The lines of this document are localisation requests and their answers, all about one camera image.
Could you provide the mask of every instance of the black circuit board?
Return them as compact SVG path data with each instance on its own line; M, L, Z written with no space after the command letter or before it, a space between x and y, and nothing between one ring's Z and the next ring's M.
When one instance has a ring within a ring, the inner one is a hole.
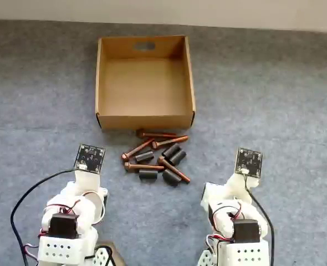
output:
M104 154L104 148L80 144L74 167L79 169L80 165L87 165L86 171L99 174L101 171Z
M261 177L262 153L244 148L239 148L236 154L235 173L241 173L241 169L248 169L247 176Z

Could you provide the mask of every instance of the cardboard box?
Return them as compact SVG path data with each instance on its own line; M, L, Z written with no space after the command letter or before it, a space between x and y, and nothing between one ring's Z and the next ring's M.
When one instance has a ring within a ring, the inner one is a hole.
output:
M95 109L102 129L191 127L196 107L188 37L100 38Z

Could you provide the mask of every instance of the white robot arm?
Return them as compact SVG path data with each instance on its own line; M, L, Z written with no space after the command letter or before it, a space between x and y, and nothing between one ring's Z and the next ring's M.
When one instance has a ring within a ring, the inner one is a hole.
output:
M97 245L98 233L93 227L104 218L108 196L107 189L100 187L100 170L104 153L105 150L102 148L80 145L73 169L58 172L37 182L17 202L11 213L11 226L21 248L25 266L29 265L27 256L35 259L38 266L115 265L112 256L112 247L114 249L115 247ZM68 182L60 194L47 202L38 236L38 256L33 255L28 248L35 248L35 246L23 244L14 225L14 214L36 187L62 173L69 172L75 172L76 181Z
M226 184L206 183L201 206L213 233L206 237L208 249L197 266L269 265L268 242L263 239L268 223L252 205L249 193L259 185L261 163L259 152L239 148L236 171Z

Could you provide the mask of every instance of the copper bolt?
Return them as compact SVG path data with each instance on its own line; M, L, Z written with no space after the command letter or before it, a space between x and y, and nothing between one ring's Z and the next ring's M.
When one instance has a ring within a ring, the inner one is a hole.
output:
M138 151L142 150L143 148L145 148L146 146L148 146L150 143L152 143L155 139L154 138L151 138L151 139L148 139L147 141L145 141L143 144L139 145L138 147L136 147L135 149L133 149L132 151L130 152L124 152L122 155L121 155L121 159L123 161L128 161L129 158L131 156L133 156L134 154L136 154Z
M145 132L143 129L139 129L136 131L136 136L140 138L144 137L166 137L166 138L174 138L177 137L175 133L161 133L161 132Z
M186 181L187 183L191 182L191 180L186 175L184 175L180 170L178 170L175 166L170 165L170 163L167 162L163 156L160 156L157 159L157 163L159 165L163 165L166 168L170 169L172 172L174 172L176 175L178 175L180 178L182 178L182 180Z
M152 170L164 170L165 167L161 165L133 165L130 162L125 162L124 163L124 168L129 171L129 170L138 170L138 169L152 169Z
M152 148L157 150L160 146L171 144L171 143L184 142L184 141L188 140L189 138L190 138L189 136L182 136L182 137L177 137L172 140L165 140L165 141L161 141L161 142L153 141Z

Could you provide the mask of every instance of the black cylinder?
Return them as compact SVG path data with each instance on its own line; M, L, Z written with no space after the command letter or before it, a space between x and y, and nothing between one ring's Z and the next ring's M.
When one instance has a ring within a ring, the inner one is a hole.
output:
M180 178L178 175L176 175L169 169L166 169L166 170L164 170L164 172L162 172L162 177L163 177L163 180L165 180L171 186L177 186L178 183L180 183L182 180L182 178Z
M143 180L143 179L156 180L157 179L157 173L158 173L158 170L140 169L139 170L139 178L141 180Z
M153 151L143 152L135 156L136 162L150 161L154 158Z
M171 147L164 150L162 152L162 155L163 155L163 157L165 157L165 159L168 159L168 158L172 157L180 149L181 149L180 146L177 143L175 143Z
M172 165L178 165L182 159L186 157L186 152L184 150L177 151L174 155L167 159L167 161Z

